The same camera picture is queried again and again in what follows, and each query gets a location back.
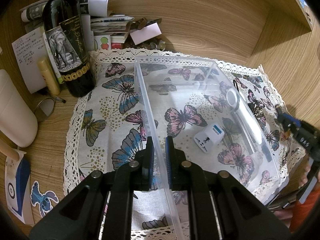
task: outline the gold medallion band on label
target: gold medallion band on label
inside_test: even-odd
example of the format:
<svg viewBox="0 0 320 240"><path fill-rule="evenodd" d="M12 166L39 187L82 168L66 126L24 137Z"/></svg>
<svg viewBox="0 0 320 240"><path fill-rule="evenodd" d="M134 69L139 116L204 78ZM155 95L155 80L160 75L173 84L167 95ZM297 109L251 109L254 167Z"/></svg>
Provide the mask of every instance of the gold medallion band on label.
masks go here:
<svg viewBox="0 0 320 240"><path fill-rule="evenodd" d="M64 81L71 81L75 80L78 77L81 77L83 74L85 74L90 69L90 64L87 62L85 66L82 67L82 69L79 69L77 72L71 73L71 75L62 75L62 78Z"/></svg>

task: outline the travel plug adapter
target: travel plug adapter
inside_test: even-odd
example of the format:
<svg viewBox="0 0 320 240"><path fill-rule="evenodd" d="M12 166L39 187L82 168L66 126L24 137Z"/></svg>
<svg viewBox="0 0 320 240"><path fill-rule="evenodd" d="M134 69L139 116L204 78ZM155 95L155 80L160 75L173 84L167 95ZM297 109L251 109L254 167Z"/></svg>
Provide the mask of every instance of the travel plug adapter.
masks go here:
<svg viewBox="0 0 320 240"><path fill-rule="evenodd" d="M213 123L198 132L193 139L204 153L211 153L214 146L222 141L223 136L222 128L217 123Z"/></svg>

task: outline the pink sticky note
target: pink sticky note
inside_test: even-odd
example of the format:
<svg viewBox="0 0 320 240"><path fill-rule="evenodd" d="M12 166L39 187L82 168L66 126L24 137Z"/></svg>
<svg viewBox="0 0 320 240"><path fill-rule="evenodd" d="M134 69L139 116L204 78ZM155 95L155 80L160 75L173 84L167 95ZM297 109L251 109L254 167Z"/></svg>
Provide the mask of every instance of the pink sticky note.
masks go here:
<svg viewBox="0 0 320 240"><path fill-rule="evenodd" d="M130 33L130 36L135 45L138 45L144 41L154 38L161 34L161 30L157 23L148 25L141 30Z"/></svg>

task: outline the transparent container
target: transparent container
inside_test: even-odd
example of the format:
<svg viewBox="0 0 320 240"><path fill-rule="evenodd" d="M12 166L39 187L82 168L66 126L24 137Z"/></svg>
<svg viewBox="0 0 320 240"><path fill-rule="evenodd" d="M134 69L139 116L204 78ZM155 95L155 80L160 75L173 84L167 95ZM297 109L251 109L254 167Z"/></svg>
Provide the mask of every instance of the transparent container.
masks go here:
<svg viewBox="0 0 320 240"><path fill-rule="evenodd" d="M143 125L155 147L154 176L169 225L184 239L165 161L165 138L203 170L226 170L262 203L276 190L280 175L270 145L247 103L215 61L139 56L135 91L144 110ZM194 136L217 125L222 141L201 149Z"/></svg>

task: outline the wine bottle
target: wine bottle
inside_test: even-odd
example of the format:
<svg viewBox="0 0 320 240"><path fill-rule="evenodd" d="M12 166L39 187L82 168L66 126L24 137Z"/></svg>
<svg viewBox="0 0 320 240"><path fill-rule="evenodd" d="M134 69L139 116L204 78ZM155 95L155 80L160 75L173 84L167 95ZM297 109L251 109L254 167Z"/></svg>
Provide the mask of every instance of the wine bottle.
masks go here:
<svg viewBox="0 0 320 240"><path fill-rule="evenodd" d="M42 13L48 43L70 93L83 97L95 87L84 46L78 0L49 0Z"/></svg>

